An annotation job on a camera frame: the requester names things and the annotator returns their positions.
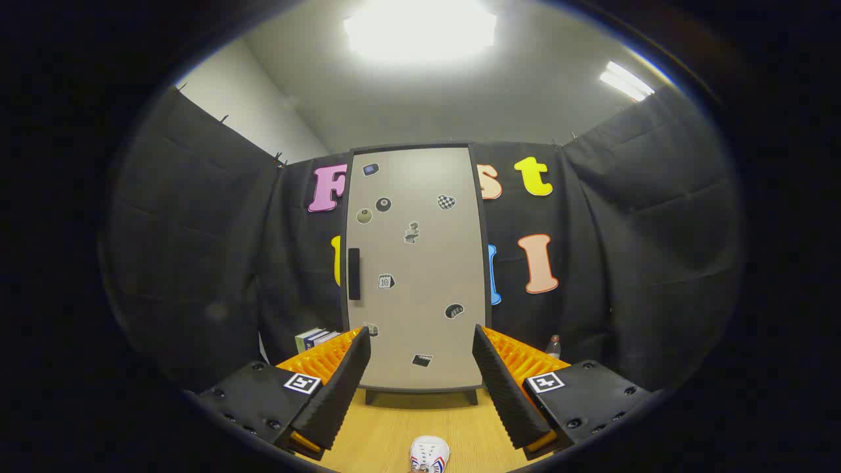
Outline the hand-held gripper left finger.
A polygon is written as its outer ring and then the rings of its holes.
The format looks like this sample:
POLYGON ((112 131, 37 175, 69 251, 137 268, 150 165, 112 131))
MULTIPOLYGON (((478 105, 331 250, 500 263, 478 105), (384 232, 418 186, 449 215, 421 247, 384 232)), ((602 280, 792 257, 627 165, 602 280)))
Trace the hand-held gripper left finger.
POLYGON ((249 362, 198 394, 197 402, 277 449, 321 460, 370 356, 369 327, 349 330, 279 365, 249 362))

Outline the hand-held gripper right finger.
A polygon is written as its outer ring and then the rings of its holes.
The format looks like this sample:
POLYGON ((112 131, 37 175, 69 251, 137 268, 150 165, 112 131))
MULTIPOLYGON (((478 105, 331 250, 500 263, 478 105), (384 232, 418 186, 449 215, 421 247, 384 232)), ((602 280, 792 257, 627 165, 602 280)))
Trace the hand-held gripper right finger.
POLYGON ((512 446, 528 460, 606 433, 654 398, 603 363, 566 363, 489 327, 475 327, 472 356, 512 446))

